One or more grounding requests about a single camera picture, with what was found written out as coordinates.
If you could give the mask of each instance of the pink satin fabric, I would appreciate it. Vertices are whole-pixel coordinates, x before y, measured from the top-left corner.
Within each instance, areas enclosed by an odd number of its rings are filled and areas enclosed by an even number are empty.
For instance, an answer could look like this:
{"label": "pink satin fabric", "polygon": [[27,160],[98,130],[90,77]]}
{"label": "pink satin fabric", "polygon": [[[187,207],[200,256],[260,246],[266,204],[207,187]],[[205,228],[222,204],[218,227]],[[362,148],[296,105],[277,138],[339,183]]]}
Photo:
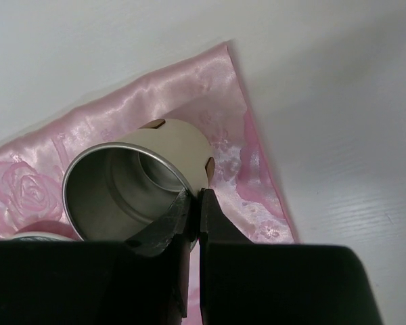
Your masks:
{"label": "pink satin fabric", "polygon": [[[225,43],[149,73],[2,146],[0,238],[22,231],[75,237],[60,194],[70,161],[89,146],[114,141],[161,117],[190,122],[209,139],[216,163],[212,188],[226,216],[247,237],[294,241]],[[191,254],[184,324],[201,324],[198,251]]]}

